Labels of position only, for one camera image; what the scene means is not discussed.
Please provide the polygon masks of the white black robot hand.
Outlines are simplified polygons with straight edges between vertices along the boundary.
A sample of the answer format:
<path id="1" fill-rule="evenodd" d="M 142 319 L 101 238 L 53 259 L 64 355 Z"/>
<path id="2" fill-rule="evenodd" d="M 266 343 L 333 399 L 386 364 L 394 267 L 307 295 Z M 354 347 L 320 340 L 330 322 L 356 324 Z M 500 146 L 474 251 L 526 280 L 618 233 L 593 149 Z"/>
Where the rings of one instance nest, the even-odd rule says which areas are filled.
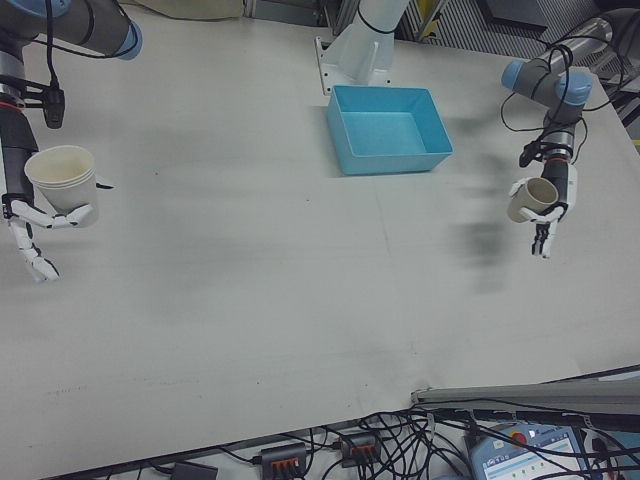
<path id="1" fill-rule="evenodd" d="M 525 177 L 512 184 L 507 216 L 515 223 L 535 226 L 532 255 L 551 257 L 557 227 L 573 209 L 577 187 L 575 166 L 560 158 L 546 161 L 539 177 Z"/>
<path id="2" fill-rule="evenodd" d="M 81 228 L 97 212 L 81 204 L 70 212 L 51 215 L 35 205 L 34 187 L 24 172 L 38 146 L 26 116 L 17 107 L 1 104 L 1 210 L 27 269 L 37 282 L 55 281 L 60 273 L 36 245 L 32 227 L 46 230 Z"/>

